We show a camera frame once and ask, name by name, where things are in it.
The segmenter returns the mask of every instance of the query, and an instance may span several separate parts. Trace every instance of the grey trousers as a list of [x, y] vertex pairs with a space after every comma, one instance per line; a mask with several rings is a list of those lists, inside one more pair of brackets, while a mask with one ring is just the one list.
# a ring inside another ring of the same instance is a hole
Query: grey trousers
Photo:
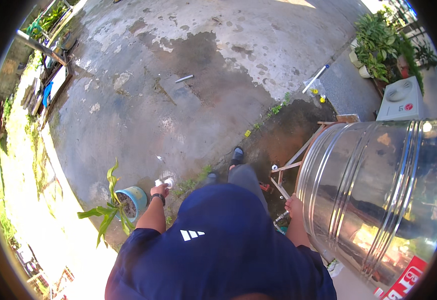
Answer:
[[260, 202], [262, 202], [265, 211], [270, 214], [262, 189], [258, 184], [257, 175], [250, 165], [236, 165], [233, 167], [232, 170], [228, 172], [228, 183], [236, 184], [254, 193], [258, 199], [260, 199]]

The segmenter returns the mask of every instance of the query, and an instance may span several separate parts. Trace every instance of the foot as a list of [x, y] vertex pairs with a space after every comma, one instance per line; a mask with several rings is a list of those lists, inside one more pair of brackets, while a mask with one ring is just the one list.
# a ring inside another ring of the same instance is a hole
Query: foot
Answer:
[[230, 161], [230, 168], [231, 170], [236, 165], [243, 164], [243, 150], [240, 147], [235, 147], [233, 150], [232, 160]]
[[218, 176], [214, 172], [210, 172], [205, 179], [205, 185], [216, 184], [218, 182]]

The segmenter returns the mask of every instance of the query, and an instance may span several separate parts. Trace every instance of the air conditioner outdoor unit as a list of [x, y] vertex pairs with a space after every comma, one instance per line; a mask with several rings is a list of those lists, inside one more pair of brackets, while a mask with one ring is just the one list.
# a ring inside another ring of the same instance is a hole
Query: air conditioner outdoor unit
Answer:
[[385, 87], [377, 121], [420, 120], [423, 118], [423, 97], [415, 76]]

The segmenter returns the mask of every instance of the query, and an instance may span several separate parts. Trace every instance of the navy blue t-shirt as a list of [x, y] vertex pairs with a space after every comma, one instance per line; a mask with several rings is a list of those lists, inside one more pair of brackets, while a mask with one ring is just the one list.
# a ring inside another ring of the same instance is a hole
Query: navy blue t-shirt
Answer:
[[122, 245], [105, 299], [336, 299], [317, 252], [275, 231], [252, 192], [234, 184], [203, 187], [160, 234], [136, 229]]

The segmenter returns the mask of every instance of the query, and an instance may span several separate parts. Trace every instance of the blue bucket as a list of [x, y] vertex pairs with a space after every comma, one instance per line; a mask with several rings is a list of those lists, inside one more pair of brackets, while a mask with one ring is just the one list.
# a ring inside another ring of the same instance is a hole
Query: blue bucket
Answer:
[[135, 204], [135, 208], [137, 209], [137, 213], [133, 218], [129, 218], [130, 222], [133, 222], [137, 219], [139, 213], [147, 207], [147, 194], [143, 191], [143, 189], [137, 186], [131, 186], [130, 188], [120, 189], [115, 191], [115, 193], [122, 193], [127, 195], [133, 204]]

